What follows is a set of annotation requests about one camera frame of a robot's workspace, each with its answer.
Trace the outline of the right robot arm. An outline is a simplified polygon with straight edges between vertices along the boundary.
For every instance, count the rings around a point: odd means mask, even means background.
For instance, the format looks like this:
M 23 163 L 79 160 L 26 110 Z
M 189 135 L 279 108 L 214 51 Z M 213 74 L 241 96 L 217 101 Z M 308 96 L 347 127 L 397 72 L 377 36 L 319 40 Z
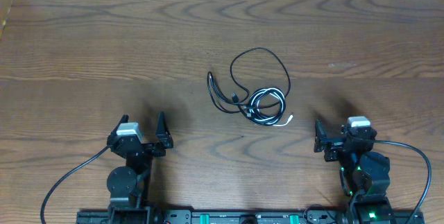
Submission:
M 350 200 L 336 215 L 342 224 L 395 224 L 386 197 L 391 183 L 390 159 L 373 151 L 377 131 L 366 117 L 350 117 L 340 137 L 328 137 L 320 120 L 315 120 L 314 152 L 324 152 L 326 162 L 339 162 L 341 187 Z

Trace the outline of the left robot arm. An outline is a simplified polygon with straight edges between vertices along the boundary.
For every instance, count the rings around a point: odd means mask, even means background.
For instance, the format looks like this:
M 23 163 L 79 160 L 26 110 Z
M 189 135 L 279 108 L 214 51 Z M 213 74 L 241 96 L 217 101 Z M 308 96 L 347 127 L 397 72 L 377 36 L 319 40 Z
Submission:
M 129 122 L 126 114 L 108 135 L 107 146 L 126 161 L 107 178 L 110 192 L 108 223 L 164 222 L 164 212 L 147 200 L 152 161 L 155 157 L 164 157 L 166 150 L 173 148 L 163 112 L 159 114 L 155 136 L 157 142 L 143 144 L 139 124 Z

